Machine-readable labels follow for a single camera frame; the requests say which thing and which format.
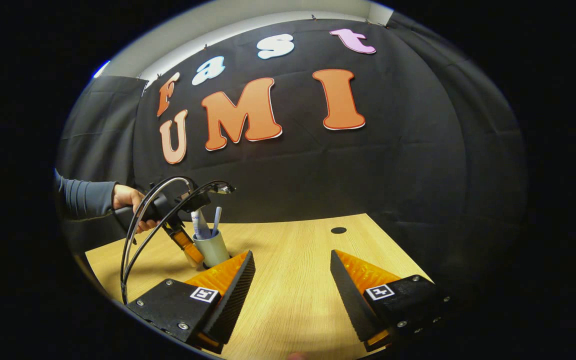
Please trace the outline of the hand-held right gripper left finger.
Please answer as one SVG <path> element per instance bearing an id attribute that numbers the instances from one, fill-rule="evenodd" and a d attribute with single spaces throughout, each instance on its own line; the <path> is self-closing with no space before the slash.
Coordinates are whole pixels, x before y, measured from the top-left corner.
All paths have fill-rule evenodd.
<path id="1" fill-rule="evenodd" d="M 230 342 L 255 273 L 253 252 L 245 251 L 186 281 L 167 278 L 126 306 L 187 346 L 221 353 Z"/>

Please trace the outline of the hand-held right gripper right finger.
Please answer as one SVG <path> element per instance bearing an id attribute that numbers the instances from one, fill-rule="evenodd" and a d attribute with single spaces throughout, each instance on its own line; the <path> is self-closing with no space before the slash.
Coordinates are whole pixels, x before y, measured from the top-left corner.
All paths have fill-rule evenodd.
<path id="1" fill-rule="evenodd" d="M 330 253 L 330 272 L 368 352 L 414 344 L 451 315 L 451 296 L 425 276 L 398 276 L 338 249 Z"/>

